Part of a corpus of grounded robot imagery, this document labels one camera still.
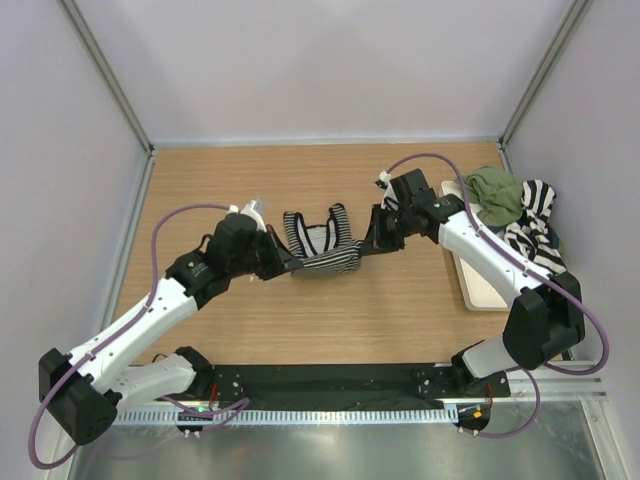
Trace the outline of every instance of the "robotic arm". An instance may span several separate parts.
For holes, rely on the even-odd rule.
[[[213,383],[213,367],[191,347],[143,367],[129,364],[164,332],[203,308],[229,288],[231,279],[255,274],[262,280],[302,266],[262,219],[254,200],[229,213],[197,249],[176,259],[160,279],[153,306],[124,335],[95,355],[92,349],[120,330],[145,308],[148,295],[99,335],[62,355],[47,352],[39,362],[40,399],[79,359],[82,365],[48,406],[48,411],[78,445],[92,442],[119,412],[163,395],[203,396]]]
[[[480,237],[469,222],[464,202],[451,194],[438,198],[422,171],[416,169],[384,180],[379,186],[387,188],[385,201],[372,207],[362,254],[394,252],[404,248],[408,236],[427,236],[469,263],[511,307],[502,335],[473,345],[452,358],[461,388],[499,371],[517,367],[536,369],[584,339],[582,313],[527,272],[550,278],[580,299],[580,284],[573,275],[568,272],[551,275],[485,229],[485,235],[493,236],[509,256],[527,266],[525,272],[517,271]]]

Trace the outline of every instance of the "wooden table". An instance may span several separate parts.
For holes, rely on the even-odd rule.
[[[120,299],[119,314],[149,290],[149,239],[167,212],[193,203],[244,205],[260,197],[265,220],[286,243],[285,210],[308,224],[324,223],[342,202],[354,236],[362,238],[371,204],[382,192],[378,174],[396,160],[431,151],[449,156],[463,173],[500,165],[493,143],[269,146],[167,149],[159,152]],[[436,159],[415,160],[436,190],[453,172]],[[159,236],[160,270],[213,233],[223,212],[183,213]],[[502,331],[506,313],[464,307],[452,256],[430,240],[411,237],[401,252],[368,257],[355,273],[331,279],[284,275],[269,282],[241,277],[229,291],[160,338],[138,359],[191,345],[214,364],[386,363],[447,361]]]

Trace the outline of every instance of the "striped garment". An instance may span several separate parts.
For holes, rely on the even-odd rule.
[[[360,268],[361,241],[351,237],[351,227],[344,205],[329,209],[326,225],[307,227],[299,212],[285,212],[284,231],[289,251],[302,260],[296,276],[336,275]]]
[[[504,241],[522,256],[553,273],[567,270],[557,249],[551,248],[549,216],[556,194],[540,180],[524,182],[523,216],[507,225]]]

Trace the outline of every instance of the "white wall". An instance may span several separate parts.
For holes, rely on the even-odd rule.
[[[156,142],[501,134],[569,0],[78,0]]]
[[[510,147],[558,191],[552,220],[611,339],[603,378],[640,461],[640,3],[594,2]],[[596,358],[592,330],[582,354]]]
[[[0,477],[27,457],[37,363],[97,328],[144,160],[55,1],[0,3]],[[57,434],[39,437],[44,459]]]

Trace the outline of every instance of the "green cloth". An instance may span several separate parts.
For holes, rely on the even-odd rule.
[[[496,167],[481,167],[464,179],[469,199],[484,208],[478,217],[485,225],[502,227],[522,215],[522,180]]]

